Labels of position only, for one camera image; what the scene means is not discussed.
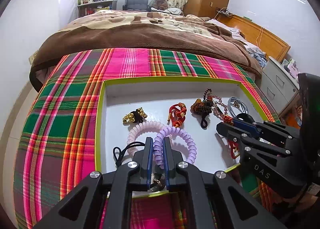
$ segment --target wooden headboard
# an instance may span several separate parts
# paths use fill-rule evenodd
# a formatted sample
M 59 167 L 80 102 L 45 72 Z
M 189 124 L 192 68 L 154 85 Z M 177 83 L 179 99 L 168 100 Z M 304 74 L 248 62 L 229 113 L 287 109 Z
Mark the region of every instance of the wooden headboard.
M 271 56 L 277 61 L 282 62 L 283 58 L 290 49 L 290 46 L 286 42 L 266 29 L 263 29 L 261 37 L 261 26 L 245 18 L 237 15 L 229 18 L 220 14 L 217 20 L 228 27 L 239 29 L 245 35 L 245 39 L 254 45 L 257 45 L 256 40 L 257 37 L 259 37 L 258 44 L 261 39 L 259 47 L 262 51 L 266 52 L 267 58 Z

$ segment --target shelf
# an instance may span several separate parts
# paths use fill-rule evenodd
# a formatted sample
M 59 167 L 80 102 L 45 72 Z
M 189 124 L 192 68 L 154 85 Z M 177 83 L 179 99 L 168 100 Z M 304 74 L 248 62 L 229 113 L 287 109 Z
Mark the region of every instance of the shelf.
M 116 1 L 116 0 L 101 0 L 101 1 L 91 2 L 91 3 L 81 4 L 81 5 L 78 5 L 78 7 L 84 7 L 84 6 L 90 6 L 90 5 L 99 5 L 99 4 L 102 4 L 102 3 L 105 3 L 105 2 L 113 2 L 113 1 Z

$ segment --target purple coil bracelet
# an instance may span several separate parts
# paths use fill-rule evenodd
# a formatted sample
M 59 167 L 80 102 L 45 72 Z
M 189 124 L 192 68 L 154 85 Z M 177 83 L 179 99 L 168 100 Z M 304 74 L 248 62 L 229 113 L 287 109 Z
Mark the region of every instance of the purple coil bracelet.
M 196 144 L 193 142 L 193 139 L 186 131 L 171 126 L 164 126 L 157 134 L 156 138 L 153 140 L 153 155 L 155 156 L 156 164 L 160 165 L 160 167 L 163 168 L 162 140 L 164 137 L 170 134 L 180 136 L 182 139 L 184 139 L 189 149 L 189 156 L 186 162 L 193 164 L 197 155 Z

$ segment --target drawer handle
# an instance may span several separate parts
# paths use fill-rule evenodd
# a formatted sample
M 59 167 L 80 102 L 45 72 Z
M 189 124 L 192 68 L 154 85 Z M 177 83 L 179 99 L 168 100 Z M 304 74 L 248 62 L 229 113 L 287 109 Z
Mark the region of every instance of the drawer handle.
M 284 87 L 284 81 L 282 81 L 281 79 L 280 79 L 280 77 L 276 74 L 276 79 L 277 78 L 279 78 L 279 80 L 282 82 L 282 87 Z
M 274 98 L 276 95 L 275 95 L 275 94 L 270 90 L 270 88 L 269 88 L 269 87 L 267 88 L 267 93 L 268 93 L 268 90 L 270 91 L 270 93 L 272 93 L 273 98 Z

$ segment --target spiral hair tie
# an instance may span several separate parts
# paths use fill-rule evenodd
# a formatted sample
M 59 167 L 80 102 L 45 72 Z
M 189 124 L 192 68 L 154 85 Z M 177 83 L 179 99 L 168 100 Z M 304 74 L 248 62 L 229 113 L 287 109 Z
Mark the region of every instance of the spiral hair tie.
M 161 122 L 156 122 L 156 121 L 144 121 L 142 123 L 139 123 L 139 124 L 135 125 L 135 127 L 133 127 L 130 130 L 130 132 L 128 134 L 128 138 L 127 138 L 127 145 L 136 141 L 137 137 L 139 136 L 140 133 L 142 133 L 142 131 L 147 131 L 147 130 L 151 130 L 151 129 L 161 130 L 163 127 L 164 127 L 164 124 L 162 124 Z M 138 150 L 136 147 L 128 149 L 128 152 L 131 155 L 134 155 L 135 152 L 137 152 L 137 151 Z
M 155 156 L 156 164 L 159 165 L 162 169 L 163 167 L 163 154 L 162 154 L 162 141 L 164 137 L 168 135 L 177 135 L 180 136 L 188 145 L 189 156 L 186 162 L 193 164 L 197 156 L 196 144 L 193 142 L 191 136 L 183 129 L 179 127 L 170 127 L 164 126 L 160 132 L 157 134 L 156 138 L 153 140 L 153 155 Z

